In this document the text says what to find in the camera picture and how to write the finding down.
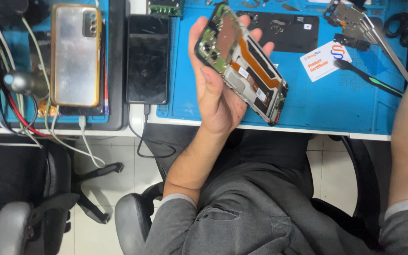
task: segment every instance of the phone screen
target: phone screen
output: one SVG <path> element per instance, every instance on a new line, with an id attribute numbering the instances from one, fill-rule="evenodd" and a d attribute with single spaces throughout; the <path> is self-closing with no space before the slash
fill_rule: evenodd
<path id="1" fill-rule="evenodd" d="M 167 16 L 131 15 L 128 31 L 127 101 L 165 104 L 168 90 Z"/>

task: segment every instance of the wrist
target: wrist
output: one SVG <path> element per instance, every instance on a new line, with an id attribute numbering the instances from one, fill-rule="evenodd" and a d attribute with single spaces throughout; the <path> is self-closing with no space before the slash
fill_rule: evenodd
<path id="1" fill-rule="evenodd" d="M 230 136 L 231 132 L 214 132 L 209 130 L 205 125 L 201 125 L 196 133 L 196 136 L 205 138 L 207 142 L 211 142 L 214 145 L 221 144 L 223 147 L 226 140 Z"/>

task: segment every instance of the gold phone case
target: gold phone case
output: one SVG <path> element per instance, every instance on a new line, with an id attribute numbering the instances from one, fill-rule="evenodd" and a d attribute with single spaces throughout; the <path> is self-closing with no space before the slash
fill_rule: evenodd
<path id="1" fill-rule="evenodd" d="M 51 8 L 51 85 L 55 105 L 94 107 L 99 100 L 102 15 L 90 4 Z"/>

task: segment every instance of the gray sweater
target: gray sweater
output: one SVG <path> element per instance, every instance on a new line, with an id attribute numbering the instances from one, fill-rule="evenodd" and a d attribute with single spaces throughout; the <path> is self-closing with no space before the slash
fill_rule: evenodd
<path id="1" fill-rule="evenodd" d="M 300 180 L 297 171 L 244 163 L 206 184 L 198 206 L 171 194 L 144 254 L 378 254 L 316 211 Z M 380 244 L 381 254 L 408 254 L 408 201 L 387 210 Z"/>

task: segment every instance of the office chair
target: office chair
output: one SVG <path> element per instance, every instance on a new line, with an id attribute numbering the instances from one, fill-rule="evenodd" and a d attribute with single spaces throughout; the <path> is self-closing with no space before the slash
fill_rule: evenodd
<path id="1" fill-rule="evenodd" d="M 354 164 L 358 188 L 355 212 L 351 217 L 341 209 L 317 198 L 312 198 L 311 203 L 316 210 L 328 215 L 343 229 L 365 241 L 368 247 L 374 250 L 380 249 L 377 242 L 380 231 L 379 185 L 370 153 L 363 140 L 349 139 L 346 136 L 331 138 L 343 141 Z M 306 161 L 308 171 L 310 171 L 307 158 Z M 165 171 L 158 162 L 157 166 L 165 181 Z M 153 200 L 161 200 L 163 184 L 163 182 L 154 184 L 142 194 L 128 194 L 117 202 L 115 208 L 116 232 L 124 255 L 140 254 L 143 250 L 152 225 L 150 216 L 154 212 Z"/>
<path id="2" fill-rule="evenodd" d="M 30 138 L 0 136 L 0 142 L 26 143 Z M 101 213 L 77 192 L 81 182 L 123 167 L 115 163 L 72 176 L 67 150 L 48 140 L 41 144 L 43 149 L 0 146 L 0 255 L 57 254 L 63 234 L 71 229 L 69 210 L 77 202 L 91 218 Z"/>

